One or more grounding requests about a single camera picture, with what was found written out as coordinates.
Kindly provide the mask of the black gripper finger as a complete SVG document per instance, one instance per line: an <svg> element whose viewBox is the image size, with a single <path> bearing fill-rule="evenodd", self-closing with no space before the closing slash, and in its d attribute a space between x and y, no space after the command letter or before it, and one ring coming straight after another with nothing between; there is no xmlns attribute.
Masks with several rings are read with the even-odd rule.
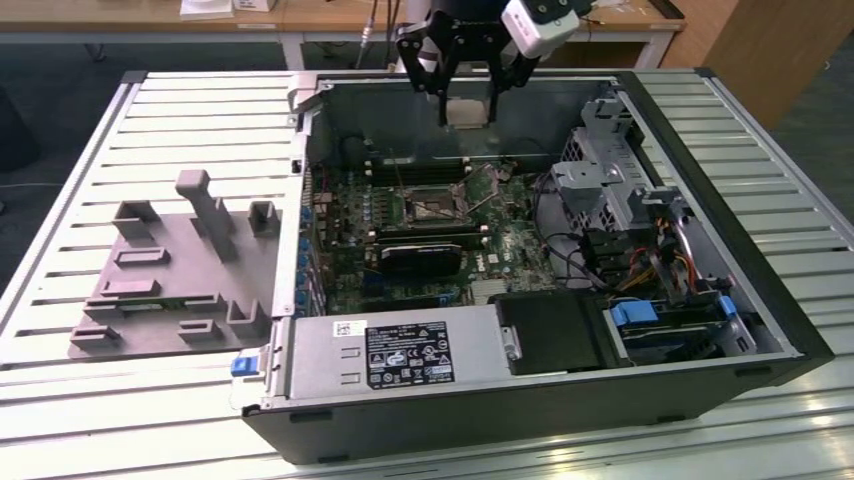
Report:
<svg viewBox="0 0 854 480"><path fill-rule="evenodd" d="M511 88L521 88L525 86L528 79L539 64L539 57L527 58L517 52L512 60L505 63L503 53L511 41L500 43L495 38L488 37L485 44L485 63L488 66L489 84L488 84L488 116L487 122L492 123L497 117L499 96Z"/></svg>
<svg viewBox="0 0 854 480"><path fill-rule="evenodd" d="M440 126L448 124L448 87L459 64L455 27L452 22L409 24L397 29L395 41L415 92L429 94L437 100Z"/></svg>

